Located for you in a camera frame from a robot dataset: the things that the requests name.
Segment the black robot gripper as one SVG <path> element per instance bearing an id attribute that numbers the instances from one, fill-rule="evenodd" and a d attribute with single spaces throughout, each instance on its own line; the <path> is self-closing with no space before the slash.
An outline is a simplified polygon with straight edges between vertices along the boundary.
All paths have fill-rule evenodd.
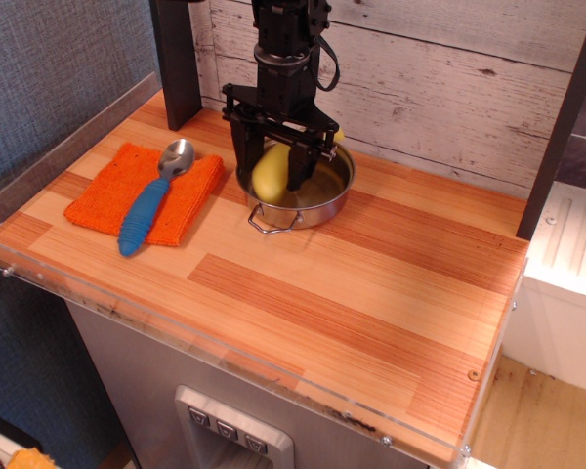
<path id="1" fill-rule="evenodd" d="M 298 134 L 288 124 L 306 129 L 292 143 L 288 155 L 287 189 L 297 191 L 314 173 L 322 157 L 332 156 L 338 124 L 316 106 L 316 92 L 331 91 L 338 75 L 323 85 L 318 78 L 320 55 L 336 55 L 328 46 L 307 46 L 294 55 L 279 56 L 261 46 L 254 48 L 257 85 L 227 84 L 224 119 L 230 123 L 231 138 L 241 175 L 252 172 L 264 154 L 264 136 L 282 142 Z"/>

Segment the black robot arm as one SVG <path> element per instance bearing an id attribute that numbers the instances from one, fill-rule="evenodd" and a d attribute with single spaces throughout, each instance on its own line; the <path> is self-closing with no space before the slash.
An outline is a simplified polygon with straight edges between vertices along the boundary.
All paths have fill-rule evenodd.
<path id="1" fill-rule="evenodd" d="M 325 1 L 254 1 L 258 42 L 255 87 L 223 87 L 224 119 L 230 123 L 237 171 L 248 176 L 263 156 L 265 139 L 290 147 L 287 188 L 298 190 L 323 156 L 335 151 L 338 123 L 315 104 L 316 92 L 336 87 L 318 78 L 320 54 L 337 57 L 321 37 L 329 27 L 331 6 Z"/>

